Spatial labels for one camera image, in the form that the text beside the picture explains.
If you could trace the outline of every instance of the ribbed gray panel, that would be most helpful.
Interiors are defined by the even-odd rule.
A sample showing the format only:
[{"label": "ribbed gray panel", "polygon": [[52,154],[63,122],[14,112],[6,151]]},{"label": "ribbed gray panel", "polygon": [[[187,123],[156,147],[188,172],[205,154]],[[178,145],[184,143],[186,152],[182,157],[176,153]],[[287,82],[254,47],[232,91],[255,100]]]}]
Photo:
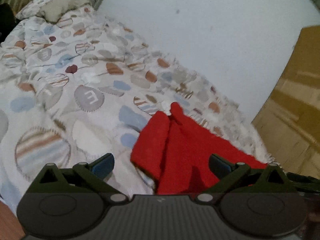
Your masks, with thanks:
[{"label": "ribbed gray panel", "polygon": [[[249,240],[226,226],[211,206],[188,196],[137,195],[129,204],[110,208],[93,230],[73,240]],[[298,240],[296,236],[284,238]],[[28,236],[25,240],[38,240]]]}]

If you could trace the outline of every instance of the red cloth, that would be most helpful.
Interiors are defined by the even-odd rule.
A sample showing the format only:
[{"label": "red cloth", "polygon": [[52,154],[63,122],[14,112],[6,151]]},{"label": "red cloth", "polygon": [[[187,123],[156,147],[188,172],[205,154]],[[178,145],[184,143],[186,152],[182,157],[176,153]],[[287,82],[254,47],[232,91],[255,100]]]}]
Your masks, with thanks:
[{"label": "red cloth", "polygon": [[157,194],[199,193],[216,184],[219,179],[209,169],[213,153],[231,163],[266,167],[184,115],[178,103],[170,112],[156,112],[131,154],[131,161],[158,182]]}]

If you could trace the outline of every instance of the polka dot blanket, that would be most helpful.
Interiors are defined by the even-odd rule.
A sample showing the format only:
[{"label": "polka dot blanket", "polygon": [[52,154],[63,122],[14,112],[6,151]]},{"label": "polka dot blanket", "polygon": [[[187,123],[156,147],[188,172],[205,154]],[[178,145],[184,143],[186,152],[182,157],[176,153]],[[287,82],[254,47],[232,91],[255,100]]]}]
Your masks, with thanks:
[{"label": "polka dot blanket", "polygon": [[152,194],[152,180],[130,154],[151,116],[170,114],[172,102],[245,153],[272,161],[236,103],[91,6],[67,12],[56,25],[22,20],[0,58],[0,194],[14,212],[46,163],[69,168],[107,152],[115,157],[108,184],[128,196]]}]

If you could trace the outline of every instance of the brown wooden surface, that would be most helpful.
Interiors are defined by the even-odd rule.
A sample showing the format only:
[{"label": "brown wooden surface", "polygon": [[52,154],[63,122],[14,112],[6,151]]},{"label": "brown wooden surface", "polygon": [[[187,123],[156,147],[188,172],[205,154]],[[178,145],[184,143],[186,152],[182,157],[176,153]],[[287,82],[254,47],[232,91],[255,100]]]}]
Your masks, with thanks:
[{"label": "brown wooden surface", "polygon": [[320,26],[301,30],[270,97],[253,120],[286,171],[320,179]]},{"label": "brown wooden surface", "polygon": [[24,236],[17,217],[0,202],[0,240],[19,240]]}]

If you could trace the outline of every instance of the wall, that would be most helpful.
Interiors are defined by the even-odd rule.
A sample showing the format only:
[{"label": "wall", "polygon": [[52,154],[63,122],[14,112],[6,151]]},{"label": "wall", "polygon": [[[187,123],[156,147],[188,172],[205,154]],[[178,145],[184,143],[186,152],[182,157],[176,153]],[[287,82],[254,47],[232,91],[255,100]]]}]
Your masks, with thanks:
[{"label": "wall", "polygon": [[252,121],[304,26],[320,24],[310,0],[104,0],[155,49],[172,52],[240,103]]}]

